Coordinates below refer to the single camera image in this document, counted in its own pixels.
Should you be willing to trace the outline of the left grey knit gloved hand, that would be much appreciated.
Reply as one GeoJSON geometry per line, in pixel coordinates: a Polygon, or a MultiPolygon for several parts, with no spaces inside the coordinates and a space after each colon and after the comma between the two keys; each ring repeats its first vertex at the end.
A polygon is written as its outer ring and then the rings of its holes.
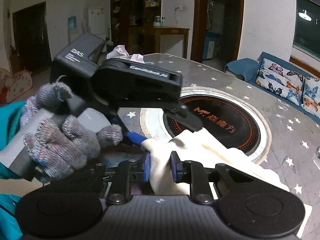
{"type": "MultiPolygon", "coordinates": [[[[23,106],[20,127],[25,127],[40,109],[54,112],[72,96],[72,90],[63,82],[42,85],[23,106]]],[[[61,126],[45,118],[35,134],[26,133],[23,138],[28,154],[41,170],[39,180],[43,183],[70,176],[84,168],[89,160],[97,158],[101,149],[110,144],[117,145],[122,140],[119,125],[111,124],[94,133],[73,115],[67,116],[61,126]]]]}

